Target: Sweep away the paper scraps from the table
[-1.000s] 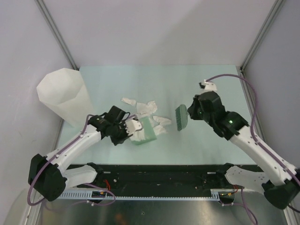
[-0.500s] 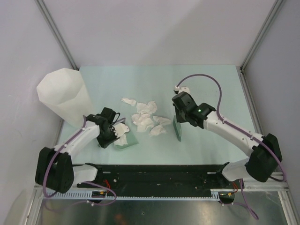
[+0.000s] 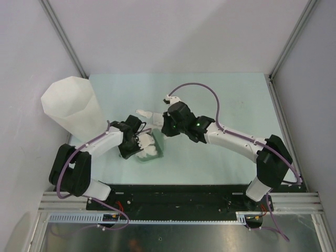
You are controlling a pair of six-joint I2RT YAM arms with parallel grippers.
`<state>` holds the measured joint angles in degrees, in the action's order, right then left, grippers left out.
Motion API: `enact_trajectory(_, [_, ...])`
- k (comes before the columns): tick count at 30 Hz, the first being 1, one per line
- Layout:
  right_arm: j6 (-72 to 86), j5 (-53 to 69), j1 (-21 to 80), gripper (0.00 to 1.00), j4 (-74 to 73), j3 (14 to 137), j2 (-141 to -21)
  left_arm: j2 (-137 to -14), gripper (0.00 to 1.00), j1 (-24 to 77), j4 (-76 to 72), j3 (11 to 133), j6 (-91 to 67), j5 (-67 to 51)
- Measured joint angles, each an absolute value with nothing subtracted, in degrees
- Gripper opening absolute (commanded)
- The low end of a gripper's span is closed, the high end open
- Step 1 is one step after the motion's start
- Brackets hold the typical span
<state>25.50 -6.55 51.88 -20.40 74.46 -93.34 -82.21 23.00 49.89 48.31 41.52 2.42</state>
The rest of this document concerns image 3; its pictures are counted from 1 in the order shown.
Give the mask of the paper scrap mid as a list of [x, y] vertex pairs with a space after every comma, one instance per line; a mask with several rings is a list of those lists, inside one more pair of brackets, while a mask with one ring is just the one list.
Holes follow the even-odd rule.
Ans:
[[163, 114], [154, 112], [152, 116], [152, 121], [153, 126], [161, 130], [164, 124]]

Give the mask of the green plastic dustpan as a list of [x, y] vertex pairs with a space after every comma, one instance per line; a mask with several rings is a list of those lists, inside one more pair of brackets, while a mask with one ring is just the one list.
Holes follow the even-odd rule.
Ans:
[[146, 162], [150, 162], [152, 160], [155, 160], [155, 159], [158, 159], [158, 157], [156, 156], [151, 156], [151, 157], [146, 157], [146, 158], [139, 158], [137, 157], [137, 154], [135, 155], [136, 159], [139, 161], [139, 162], [142, 162], [142, 163], [146, 163]]

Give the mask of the paper scrap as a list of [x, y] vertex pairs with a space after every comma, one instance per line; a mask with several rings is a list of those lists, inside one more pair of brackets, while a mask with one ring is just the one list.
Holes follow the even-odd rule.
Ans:
[[149, 145], [144, 148], [141, 152], [137, 153], [137, 157], [139, 158], [149, 158], [151, 156], [156, 156], [158, 151], [154, 145]]
[[151, 111], [145, 111], [145, 110], [142, 110], [142, 109], [137, 109], [135, 111], [138, 115], [142, 116], [142, 117], [145, 117], [145, 118], [151, 118], [153, 116], [153, 113]]

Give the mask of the green hand brush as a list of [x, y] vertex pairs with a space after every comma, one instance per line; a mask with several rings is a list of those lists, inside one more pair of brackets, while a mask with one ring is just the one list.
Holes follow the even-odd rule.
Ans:
[[156, 157], [163, 157], [164, 152], [164, 134], [159, 129], [153, 129], [151, 136], [154, 139], [154, 146], [156, 149]]

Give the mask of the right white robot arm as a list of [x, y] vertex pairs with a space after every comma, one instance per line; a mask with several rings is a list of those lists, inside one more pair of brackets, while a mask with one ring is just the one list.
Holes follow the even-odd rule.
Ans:
[[162, 133], [167, 137], [184, 134], [195, 142], [221, 146], [234, 151], [256, 164], [257, 175], [248, 185], [242, 197], [243, 207], [254, 211], [261, 199], [272, 189], [278, 188], [288, 170], [292, 157], [282, 139], [276, 135], [268, 138], [253, 138], [241, 132], [226, 129], [215, 119], [196, 117], [182, 101], [170, 101], [163, 113]]

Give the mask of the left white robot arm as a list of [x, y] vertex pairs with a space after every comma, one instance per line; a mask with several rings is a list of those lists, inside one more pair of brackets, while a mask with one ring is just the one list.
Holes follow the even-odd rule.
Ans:
[[49, 182], [56, 187], [57, 196], [60, 199], [70, 196], [95, 198], [103, 209], [112, 209], [116, 197], [111, 194], [110, 186], [91, 178], [92, 159], [113, 148], [119, 150], [123, 159], [139, 153], [138, 131], [142, 124], [139, 118], [130, 115], [122, 122], [108, 121], [102, 134], [79, 147], [61, 145], [49, 175]]

